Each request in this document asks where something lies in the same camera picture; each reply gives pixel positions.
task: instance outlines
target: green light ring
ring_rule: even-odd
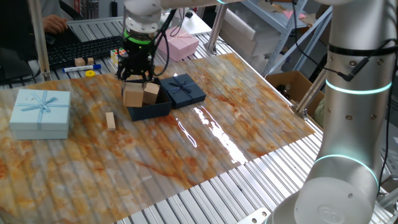
[[[348,156],[343,156],[343,155],[337,155],[337,154],[335,154],[335,155],[323,156],[323,157],[317,159],[313,164],[315,165],[318,161],[320,161],[320,160],[322,160],[322,159],[326,159],[326,158],[331,158],[331,157],[340,157],[340,158],[350,159],[350,160],[352,160],[352,161],[354,161],[354,162],[357,162],[358,164],[364,166],[364,167],[373,175],[374,180],[376,181],[377,186],[379,186],[379,180],[377,179],[377,177],[376,177],[376,175],[374,174],[373,170],[370,169],[370,168],[369,168],[367,165],[365,165],[363,162],[361,162],[361,161],[359,161],[359,160],[357,160],[357,159],[354,159],[354,158],[351,158],[351,157],[348,157]]]
[[[386,85],[385,87],[379,88],[377,90],[346,90],[346,89],[332,85],[328,80],[326,80],[326,84],[330,88],[332,88],[336,91],[340,91],[342,93],[354,94],[354,95],[370,95],[370,94],[381,93],[381,92],[384,92],[384,91],[390,89],[390,87],[392,86],[392,83],[390,83],[390,84]]]
[[[127,31],[124,31],[124,37],[127,38],[128,40],[130,40],[131,42],[134,42],[136,44],[141,44],[141,45],[148,45],[150,44],[150,40],[136,40],[132,37],[130,37],[130,35],[127,33]]]

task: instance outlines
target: ribbon bow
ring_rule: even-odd
[[[49,100],[43,102],[43,100],[45,100],[46,97],[47,97],[47,91],[44,91],[43,100],[41,100],[41,99],[36,95],[36,93],[32,93],[32,95],[33,95],[33,97],[36,99],[36,101],[39,102],[39,104],[36,105],[36,106],[31,106],[30,108],[21,109],[21,111],[30,111],[30,110],[41,109],[41,110],[43,110],[43,111],[45,111],[45,112],[51,112],[51,110],[50,110],[49,106],[47,106],[47,104],[48,104],[48,103],[52,103],[52,102],[54,102],[55,100],[57,100],[55,97],[53,97],[53,98],[51,98],[51,99],[49,99]]]
[[[172,86],[176,86],[176,87],[172,88],[172,89],[169,89],[167,91],[174,91],[173,94],[179,93],[180,91],[184,91],[191,99],[193,99],[191,94],[190,94],[192,92],[192,90],[188,89],[187,87],[196,85],[196,83],[187,84],[187,81],[184,81],[183,83],[180,83],[175,77],[173,77],[173,79],[174,79],[175,83],[171,83],[170,82],[169,84],[172,85]]]
[[[51,112],[50,107],[69,107],[68,105],[48,105],[49,103],[54,102],[56,99],[56,97],[53,97],[49,100],[46,101],[47,98],[47,90],[44,91],[43,94],[43,99],[40,99],[36,93],[31,93],[32,96],[36,99],[36,101],[39,103],[37,105],[33,105],[33,104],[28,104],[28,103],[17,103],[15,104],[16,106],[30,106],[30,108],[24,108],[21,109],[21,111],[25,112],[25,111],[31,111],[31,110],[40,110],[39,113],[39,118],[37,119],[37,127],[39,129],[39,131],[42,130],[42,119],[43,119],[43,114],[44,111],[45,112]]]

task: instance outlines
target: computer keyboard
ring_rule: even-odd
[[[122,47],[121,36],[107,37],[78,44],[52,48],[48,51],[50,68],[64,68],[75,64],[75,58],[101,58],[110,56],[110,51]]]

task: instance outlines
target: pink box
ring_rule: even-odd
[[[183,28],[181,28],[180,32],[175,37],[171,37],[170,35],[174,29],[175,27],[168,29],[166,35],[167,41],[169,42],[170,58],[178,62],[189,55],[193,55],[197,51],[199,40],[191,36]],[[164,39],[160,42],[159,49],[167,54],[166,42]]]

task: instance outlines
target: marble-patterned mat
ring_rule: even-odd
[[[205,102],[134,123],[111,74],[24,87],[71,91],[62,141],[16,141],[18,89],[0,91],[0,216],[110,224],[313,133],[235,54],[173,63],[163,77],[174,73],[188,73]]]

